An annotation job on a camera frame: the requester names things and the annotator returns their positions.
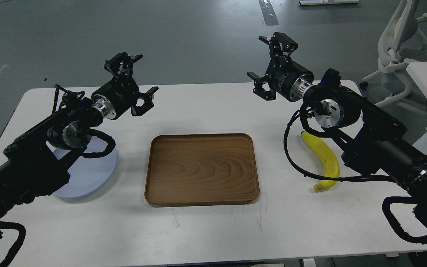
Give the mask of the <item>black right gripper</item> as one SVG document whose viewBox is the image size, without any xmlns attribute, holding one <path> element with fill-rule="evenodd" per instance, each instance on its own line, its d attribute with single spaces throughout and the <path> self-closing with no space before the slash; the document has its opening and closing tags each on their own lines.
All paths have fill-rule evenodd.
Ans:
<svg viewBox="0 0 427 267">
<path fill-rule="evenodd" d="M 259 77 L 254 72 L 247 72 L 252 79 L 253 93 L 266 101 L 276 100 L 276 92 L 290 102 L 300 100 L 293 93 L 297 79 L 312 82 L 314 74 L 291 59 L 291 54 L 298 49 L 298 44 L 285 33 L 275 32 L 271 37 L 259 36 L 259 40 L 268 45 L 271 61 L 266 76 Z M 268 84 L 270 90 L 263 87 Z"/>
</svg>

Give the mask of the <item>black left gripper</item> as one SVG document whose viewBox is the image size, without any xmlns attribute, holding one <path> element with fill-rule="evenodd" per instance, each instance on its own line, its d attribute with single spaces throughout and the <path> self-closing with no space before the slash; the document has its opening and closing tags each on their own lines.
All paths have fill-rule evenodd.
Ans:
<svg viewBox="0 0 427 267">
<path fill-rule="evenodd" d="M 159 87 L 153 86 L 142 93 L 133 78 L 133 66 L 142 58 L 142 54 L 129 56 L 118 53 L 105 61 L 105 70 L 112 75 L 112 80 L 91 95 L 91 100 L 104 118 L 116 120 L 130 108 L 132 116 L 142 116 L 154 107 L 154 93 Z"/>
</svg>

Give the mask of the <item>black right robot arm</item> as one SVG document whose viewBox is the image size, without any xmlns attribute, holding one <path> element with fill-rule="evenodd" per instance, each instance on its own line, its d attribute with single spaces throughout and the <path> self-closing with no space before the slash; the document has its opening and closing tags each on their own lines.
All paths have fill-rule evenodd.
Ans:
<svg viewBox="0 0 427 267">
<path fill-rule="evenodd" d="M 327 180 L 299 167 L 288 152 L 287 138 L 293 122 L 318 138 L 330 138 L 342 149 L 344 165 L 358 176 L 338 177 L 336 181 L 389 181 L 408 193 L 407 197 L 386 197 L 382 211 L 393 231 L 415 244 L 427 244 L 427 155 L 402 139 L 406 127 L 353 90 L 341 85 L 339 71 L 329 68 L 321 81 L 313 84 L 311 71 L 292 60 L 298 44 L 275 32 L 259 36 L 268 45 L 271 58 L 265 76 L 248 72 L 253 92 L 266 101 L 279 93 L 290 102 L 302 101 L 293 113 L 283 137 L 290 164 L 303 176 Z M 427 251 L 415 258 L 416 266 L 427 266 Z"/>
</svg>

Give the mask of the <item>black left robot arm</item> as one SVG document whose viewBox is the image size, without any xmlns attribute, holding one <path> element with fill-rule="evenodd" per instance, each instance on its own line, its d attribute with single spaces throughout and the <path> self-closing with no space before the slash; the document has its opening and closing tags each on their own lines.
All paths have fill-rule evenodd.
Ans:
<svg viewBox="0 0 427 267">
<path fill-rule="evenodd" d="M 97 130 L 104 119 L 117 120 L 127 110 L 142 116 L 153 108 L 158 87 L 140 91 L 133 78 L 133 66 L 143 55 L 116 54 L 104 68 L 112 79 L 90 98 L 55 85 L 51 115 L 17 137 L 4 149 L 7 162 L 0 166 L 0 240 L 2 230 L 18 235 L 0 267 L 7 267 L 23 245 L 26 229 L 1 219 L 15 205 L 29 204 L 68 184 L 69 168 L 77 159 L 102 158 L 116 146 L 110 135 Z"/>
</svg>

